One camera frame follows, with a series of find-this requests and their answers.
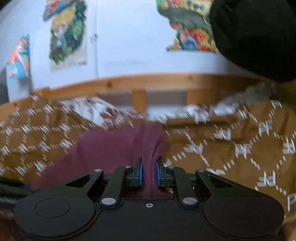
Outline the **black jacket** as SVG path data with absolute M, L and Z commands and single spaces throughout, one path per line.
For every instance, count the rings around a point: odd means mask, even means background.
M 295 1 L 213 1 L 210 24 L 217 49 L 237 66 L 295 80 Z

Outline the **green yellow wall poster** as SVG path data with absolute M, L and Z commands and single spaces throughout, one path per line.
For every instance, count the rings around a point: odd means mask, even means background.
M 52 18 L 50 70 L 87 64 L 86 1 L 46 1 L 43 20 Z

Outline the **orange blue wall poster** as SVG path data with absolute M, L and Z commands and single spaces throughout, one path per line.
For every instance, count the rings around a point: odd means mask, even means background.
M 30 36 L 23 35 L 7 62 L 9 79 L 20 80 L 30 77 Z

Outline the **colourful floral wall poster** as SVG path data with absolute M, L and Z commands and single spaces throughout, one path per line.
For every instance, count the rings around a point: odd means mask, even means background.
M 167 51 L 219 53 L 209 18 L 212 3 L 199 0 L 156 1 L 159 14 L 166 17 L 176 31 Z

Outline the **maroon long sleeve shirt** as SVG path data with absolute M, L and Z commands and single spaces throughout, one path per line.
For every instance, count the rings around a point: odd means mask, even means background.
M 142 159 L 142 188 L 128 197 L 170 199 L 173 195 L 157 186 L 156 175 L 156 162 L 165 155 L 166 136 L 160 123 L 150 122 L 110 132 L 98 128 L 83 132 L 69 153 L 47 167 L 31 187 L 35 191 L 49 188 L 95 169 L 112 173 L 118 167 L 135 166 Z

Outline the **white floral bed sheet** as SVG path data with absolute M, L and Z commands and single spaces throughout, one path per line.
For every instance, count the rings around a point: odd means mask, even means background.
M 96 96 L 60 100 L 59 103 L 101 128 L 107 129 L 125 123 L 131 124 L 138 120 L 165 123 L 169 119 L 193 118 L 197 123 L 207 122 L 212 115 L 234 114 L 240 105 L 268 100 L 272 94 L 274 94 L 274 90 L 271 84 L 260 83 L 225 97 L 213 105 L 176 106 L 166 104 L 163 107 L 155 105 L 148 113 L 139 113 L 131 108 L 120 108 Z

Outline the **wooden bed frame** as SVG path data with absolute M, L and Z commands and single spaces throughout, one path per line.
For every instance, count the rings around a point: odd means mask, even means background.
M 262 81 L 259 77 L 201 73 L 154 73 L 95 79 L 64 87 L 44 87 L 35 93 L 49 100 L 61 100 L 112 92 L 132 92 L 133 108 L 147 109 L 148 90 L 185 90 L 187 104 L 214 104 L 224 91 L 242 91 Z

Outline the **brown PF patterned duvet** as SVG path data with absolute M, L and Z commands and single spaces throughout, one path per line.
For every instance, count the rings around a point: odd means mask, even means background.
M 32 95 L 1 123 L 1 176 L 32 183 L 69 153 L 81 134 L 110 132 L 158 121 L 101 128 L 67 106 Z M 295 240 L 295 107 L 276 100 L 240 105 L 234 114 L 160 123 L 166 133 L 163 164 L 193 173 L 205 168 L 278 200 L 286 240 Z

